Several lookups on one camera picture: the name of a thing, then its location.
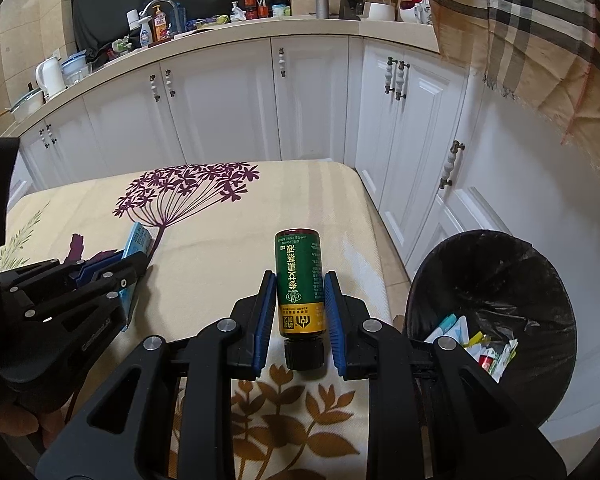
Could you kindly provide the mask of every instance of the black bottle cap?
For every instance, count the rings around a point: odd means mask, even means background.
[[[316,370],[324,364],[324,345],[321,337],[285,339],[285,361],[290,370]]]

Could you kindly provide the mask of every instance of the white electric kettle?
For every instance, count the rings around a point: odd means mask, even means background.
[[[57,57],[50,57],[38,65],[36,81],[49,99],[64,90],[64,78]]]

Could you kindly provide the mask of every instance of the countertop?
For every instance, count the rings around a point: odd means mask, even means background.
[[[1,137],[19,137],[45,116],[96,86],[126,72],[168,57],[234,41],[311,34],[361,36],[438,53],[438,42],[433,27],[419,23],[318,20],[313,16],[263,18],[248,22],[227,23],[226,25],[210,28],[205,32],[184,36],[151,48],[140,48],[107,63],[97,72],[50,99],[42,108],[35,111],[20,124],[13,123]]]

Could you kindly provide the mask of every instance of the black trash bag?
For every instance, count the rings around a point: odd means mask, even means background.
[[[469,337],[518,340],[500,385],[533,423],[554,412],[576,360],[576,325],[560,276],[531,244],[498,231],[460,233],[424,259],[407,300],[406,334],[424,340],[448,314]]]

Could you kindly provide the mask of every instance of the gray tumbler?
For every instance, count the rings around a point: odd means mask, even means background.
[[[315,0],[315,17],[324,20],[329,17],[329,0]]]

